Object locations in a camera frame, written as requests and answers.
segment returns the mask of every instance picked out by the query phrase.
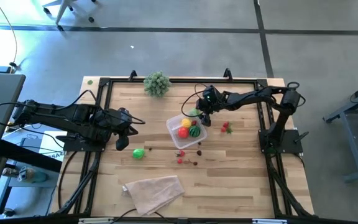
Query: gray floor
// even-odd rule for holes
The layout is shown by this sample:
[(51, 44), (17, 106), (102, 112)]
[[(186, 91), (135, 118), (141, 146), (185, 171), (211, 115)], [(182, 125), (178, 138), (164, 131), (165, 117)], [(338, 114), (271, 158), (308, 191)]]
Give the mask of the gray floor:
[[(119, 16), (95, 15), (111, 27), (257, 27), (251, 0), (112, 2), (112, 10), (126, 10)], [(102, 4), (103, 10), (110, 7), (106, 1)], [(161, 12), (156, 9), (159, 4)], [(358, 0), (260, 0), (260, 5), (268, 29), (358, 30)], [(141, 12), (134, 22), (130, 9)], [(21, 100), (67, 104), (78, 95), (84, 75), (129, 75), (131, 70), (139, 75), (162, 70), (167, 75), (219, 77), (230, 67), (235, 77), (266, 77), (257, 34), (16, 34), (18, 73), (27, 75)], [(343, 175), (356, 170), (344, 131), (339, 121), (328, 125), (321, 119), (358, 89), (358, 35), (268, 35), (267, 42), (274, 76), (300, 82), (299, 92), (306, 98), (293, 118), (300, 131), (310, 132), (303, 145), (315, 213), (358, 221), (358, 181), (342, 181)], [(9, 30), (0, 30), (0, 64), (10, 62), (13, 50)]]

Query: green fruit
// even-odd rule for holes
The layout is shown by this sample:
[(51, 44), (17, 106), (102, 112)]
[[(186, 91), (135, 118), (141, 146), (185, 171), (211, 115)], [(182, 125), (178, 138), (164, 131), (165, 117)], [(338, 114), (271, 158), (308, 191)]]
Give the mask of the green fruit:
[(191, 137), (198, 137), (199, 135), (201, 134), (201, 131), (200, 131), (200, 128), (197, 126), (197, 125), (194, 125), (192, 127), (190, 127), (190, 130), (189, 130), (189, 135)]

